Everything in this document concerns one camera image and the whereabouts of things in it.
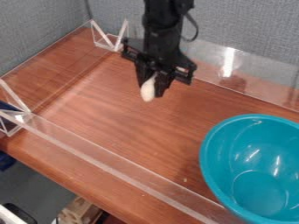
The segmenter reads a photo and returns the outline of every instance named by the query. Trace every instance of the plastic enclosure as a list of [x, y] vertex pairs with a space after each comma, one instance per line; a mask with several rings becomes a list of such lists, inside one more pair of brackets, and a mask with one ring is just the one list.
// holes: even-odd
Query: plastic enclosure
[[[98, 142], [90, 141], [86, 136], [78, 134], [75, 129], [54, 121], [55, 115], [64, 110], [64, 107], [68, 107], [74, 95], [80, 95], [82, 89], [88, 88], [88, 84], [94, 81], [88, 72], [102, 66], [103, 58], [121, 47], [118, 36], [107, 35], [110, 41], [106, 41], [94, 23], [88, 21], [3, 77], [3, 87], [10, 88], [6, 88], [8, 94], [3, 94], [0, 100], [18, 108], [22, 103], [23, 111], [0, 110], [0, 116], [203, 223], [242, 223], [225, 207], [205, 195], [162, 176], [153, 167], [142, 166]], [[129, 35], [137, 35], [135, 28], [130, 27]], [[182, 48], [199, 64], [197, 79], [281, 107], [299, 110], [298, 67], [201, 40], [189, 45], [183, 44]], [[39, 73], [43, 67], [48, 67], [48, 73]], [[83, 86], [79, 87], [76, 85], [83, 77], [86, 80]], [[103, 88], [123, 91], [121, 85], [118, 82]], [[60, 105], [54, 110], [47, 110], [62, 95]], [[87, 116], [88, 107], [92, 105], [84, 105], [82, 111], [76, 113]]]

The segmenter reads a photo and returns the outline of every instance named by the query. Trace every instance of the gray carpet wall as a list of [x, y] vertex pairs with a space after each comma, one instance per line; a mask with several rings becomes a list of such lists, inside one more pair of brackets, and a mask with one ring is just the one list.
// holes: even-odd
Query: gray carpet wall
[[0, 0], [0, 74], [86, 20], [83, 0]]
[[[299, 64], [298, 0], [195, 0], [191, 14], [199, 38], [246, 52]], [[117, 32], [122, 20], [141, 22], [143, 0], [90, 0], [94, 17]]]

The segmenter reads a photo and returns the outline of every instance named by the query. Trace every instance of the plastic bowl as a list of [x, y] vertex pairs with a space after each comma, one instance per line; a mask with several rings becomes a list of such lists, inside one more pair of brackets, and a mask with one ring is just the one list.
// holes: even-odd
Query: plastic bowl
[[299, 125], [242, 115], [217, 125], [201, 170], [223, 206], [249, 223], [299, 223]]

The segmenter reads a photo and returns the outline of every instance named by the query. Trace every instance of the wooden surface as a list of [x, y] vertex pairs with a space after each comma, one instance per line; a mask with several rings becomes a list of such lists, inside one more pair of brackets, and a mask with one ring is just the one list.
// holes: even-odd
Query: wooden surface
[[[213, 126], [247, 113], [297, 122], [298, 114], [199, 80], [190, 87], [175, 82], [165, 98], [145, 103], [134, 64], [115, 53], [101, 58], [103, 52], [87, 39], [87, 30], [76, 32], [14, 71], [7, 82], [36, 114], [217, 201], [198, 164], [202, 140]], [[78, 78], [64, 87], [72, 75]], [[199, 223], [28, 131], [3, 138], [0, 144], [126, 223]]]

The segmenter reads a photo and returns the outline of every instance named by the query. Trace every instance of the floor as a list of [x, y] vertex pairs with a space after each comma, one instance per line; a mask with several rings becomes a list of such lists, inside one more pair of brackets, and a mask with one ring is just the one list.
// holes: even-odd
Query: floor
[[16, 204], [39, 224], [51, 224], [74, 198], [72, 192], [19, 162], [0, 172], [0, 204]]

